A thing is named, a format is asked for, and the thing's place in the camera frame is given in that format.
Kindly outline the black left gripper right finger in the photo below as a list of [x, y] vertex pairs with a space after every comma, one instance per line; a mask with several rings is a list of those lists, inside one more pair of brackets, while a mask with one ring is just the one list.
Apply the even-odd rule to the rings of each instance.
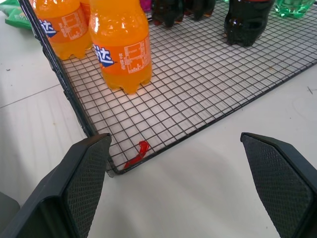
[[291, 144], [243, 132], [258, 196], [281, 238], [317, 238], [317, 169]]

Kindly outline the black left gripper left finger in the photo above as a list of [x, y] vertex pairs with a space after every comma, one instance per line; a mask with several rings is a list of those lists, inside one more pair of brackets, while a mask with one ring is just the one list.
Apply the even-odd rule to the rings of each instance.
[[36, 186], [0, 238], [87, 238], [100, 200], [111, 135], [73, 144]]

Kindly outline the red plastic strip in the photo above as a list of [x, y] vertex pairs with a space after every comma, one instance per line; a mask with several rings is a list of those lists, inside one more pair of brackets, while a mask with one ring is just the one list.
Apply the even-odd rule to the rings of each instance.
[[150, 145], [147, 141], [140, 141], [139, 147], [140, 147], [140, 150], [139, 150], [138, 154], [136, 155], [136, 157], [134, 157], [133, 159], [126, 162], [124, 165], [124, 169], [127, 169], [130, 166], [133, 166], [133, 165], [137, 164], [138, 162], [140, 162], [141, 160], [143, 160], [147, 151], [150, 148]]

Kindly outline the orange soda bottle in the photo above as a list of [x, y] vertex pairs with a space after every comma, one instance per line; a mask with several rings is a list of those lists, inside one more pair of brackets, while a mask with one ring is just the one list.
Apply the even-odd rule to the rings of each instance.
[[85, 57], [92, 41], [80, 0], [29, 0], [29, 3], [61, 60]]
[[89, 32], [110, 89], [134, 94], [152, 76], [148, 19], [139, 0], [90, 0]]
[[79, 1], [81, 4], [81, 7], [83, 9], [83, 12], [85, 14], [86, 22], [87, 22], [87, 24], [89, 24], [90, 15], [91, 15], [90, 0], [79, 0]]

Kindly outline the dark cola bottle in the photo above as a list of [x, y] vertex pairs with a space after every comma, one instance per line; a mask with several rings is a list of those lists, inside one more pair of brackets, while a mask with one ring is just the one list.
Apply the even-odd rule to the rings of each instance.
[[224, 21], [226, 41], [230, 45], [252, 46], [266, 28], [275, 0], [229, 0]]
[[184, 14], [193, 15], [195, 20], [200, 20], [203, 16], [210, 17], [212, 15], [216, 0], [184, 0], [184, 2]]
[[152, 0], [151, 15], [155, 26], [164, 24], [171, 28], [175, 23], [183, 21], [184, 0]]

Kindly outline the green soda bottle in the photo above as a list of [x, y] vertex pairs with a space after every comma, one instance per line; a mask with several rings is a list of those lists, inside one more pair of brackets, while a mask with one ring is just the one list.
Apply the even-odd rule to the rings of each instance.
[[275, 11], [281, 17], [301, 18], [317, 0], [275, 0]]

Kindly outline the green snack bag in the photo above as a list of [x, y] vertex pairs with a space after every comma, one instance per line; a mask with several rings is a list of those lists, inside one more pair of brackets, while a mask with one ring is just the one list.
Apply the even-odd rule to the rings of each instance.
[[5, 0], [0, 3], [0, 11], [6, 15], [5, 23], [12, 27], [31, 30], [31, 24], [18, 0]]

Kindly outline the pink snack package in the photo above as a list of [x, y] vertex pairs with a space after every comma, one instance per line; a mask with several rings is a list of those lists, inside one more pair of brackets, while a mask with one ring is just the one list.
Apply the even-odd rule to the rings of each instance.
[[147, 13], [151, 11], [152, 0], [139, 0], [142, 10]]

